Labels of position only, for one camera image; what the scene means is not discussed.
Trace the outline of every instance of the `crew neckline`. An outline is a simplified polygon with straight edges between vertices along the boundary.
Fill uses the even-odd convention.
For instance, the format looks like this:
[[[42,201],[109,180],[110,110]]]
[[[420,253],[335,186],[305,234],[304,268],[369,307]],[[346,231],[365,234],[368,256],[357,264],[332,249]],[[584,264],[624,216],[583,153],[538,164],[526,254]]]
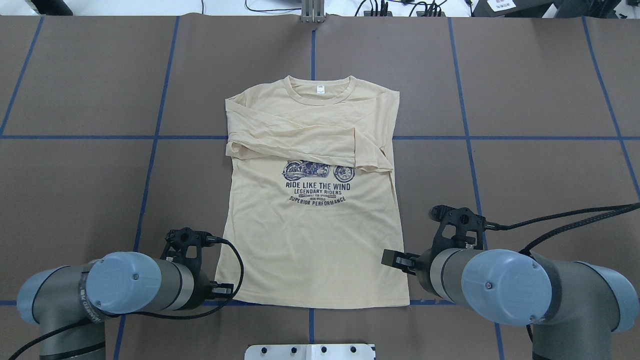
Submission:
[[[305,105],[333,105],[333,104],[337,104],[338,102],[343,101],[344,99],[346,99],[347,97],[349,97],[349,95],[351,95],[351,93],[353,92],[353,90],[356,87],[356,81],[357,79],[353,76],[349,76],[347,78],[344,79],[340,79],[340,80],[329,80],[329,81],[321,81],[321,80],[302,80],[302,79],[296,79],[292,76],[287,76],[286,78],[284,78],[283,82],[284,82],[284,87],[287,90],[287,93],[289,94],[289,96],[294,99],[295,101],[301,103],[301,104],[305,104]],[[335,97],[331,97],[329,99],[309,99],[308,97],[304,97],[302,95],[300,95],[298,92],[296,92],[293,89],[293,85],[292,84],[296,84],[296,85],[328,85],[328,86],[332,86],[332,85],[344,85],[344,84],[349,84],[344,91],[342,91],[340,94],[336,95]]]

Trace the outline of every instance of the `metal bracket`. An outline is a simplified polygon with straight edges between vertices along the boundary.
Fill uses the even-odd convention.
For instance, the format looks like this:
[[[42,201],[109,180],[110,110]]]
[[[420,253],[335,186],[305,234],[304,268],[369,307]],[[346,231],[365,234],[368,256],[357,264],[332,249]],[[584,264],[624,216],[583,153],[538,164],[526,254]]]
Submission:
[[[302,0],[302,22],[324,22],[324,0]]]
[[[373,344],[252,345],[244,360],[375,360]]]

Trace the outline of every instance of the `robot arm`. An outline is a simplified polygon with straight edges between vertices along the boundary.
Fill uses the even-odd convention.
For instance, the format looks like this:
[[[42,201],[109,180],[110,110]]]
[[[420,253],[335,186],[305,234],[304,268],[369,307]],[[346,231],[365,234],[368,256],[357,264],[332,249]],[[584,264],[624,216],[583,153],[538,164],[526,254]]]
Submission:
[[[435,207],[432,215],[441,210]],[[432,218],[441,226],[431,249],[419,256],[385,250],[382,263],[416,275],[428,292],[493,322],[532,324],[533,359],[610,359],[611,333],[633,326],[637,293],[618,272],[535,253],[484,250],[466,233],[479,235],[493,224],[466,208],[445,208],[444,216]],[[456,227],[451,239],[442,235],[446,225]]]
[[[186,227],[170,231],[166,241],[161,259],[114,252],[84,266],[61,266],[29,278],[17,299],[23,320],[39,324],[42,334],[85,323],[43,340],[41,359],[104,360],[108,318],[194,309],[204,300],[230,300],[237,293],[233,284],[210,282],[200,271],[201,248],[226,240]],[[195,258],[187,257],[190,247],[196,247]]]

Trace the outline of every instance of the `white label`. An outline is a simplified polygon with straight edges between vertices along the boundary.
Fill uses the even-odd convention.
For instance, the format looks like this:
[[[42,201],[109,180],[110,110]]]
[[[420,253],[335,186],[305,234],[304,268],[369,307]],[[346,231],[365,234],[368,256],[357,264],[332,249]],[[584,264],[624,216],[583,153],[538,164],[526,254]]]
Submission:
[[[513,0],[486,0],[486,3],[491,6],[491,9],[495,12],[501,12],[503,10],[516,7]]]

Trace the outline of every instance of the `motorcycle graphic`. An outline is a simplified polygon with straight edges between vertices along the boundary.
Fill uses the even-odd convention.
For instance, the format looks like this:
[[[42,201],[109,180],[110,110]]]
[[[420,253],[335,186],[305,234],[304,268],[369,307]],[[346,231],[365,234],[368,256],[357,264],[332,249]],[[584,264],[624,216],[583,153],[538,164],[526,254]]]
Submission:
[[[327,164],[304,160],[289,160],[282,171],[282,175],[288,181],[296,181],[303,177],[328,177],[330,170],[331,165]],[[355,176],[355,171],[350,167],[336,166],[333,176],[341,183],[348,183]]]

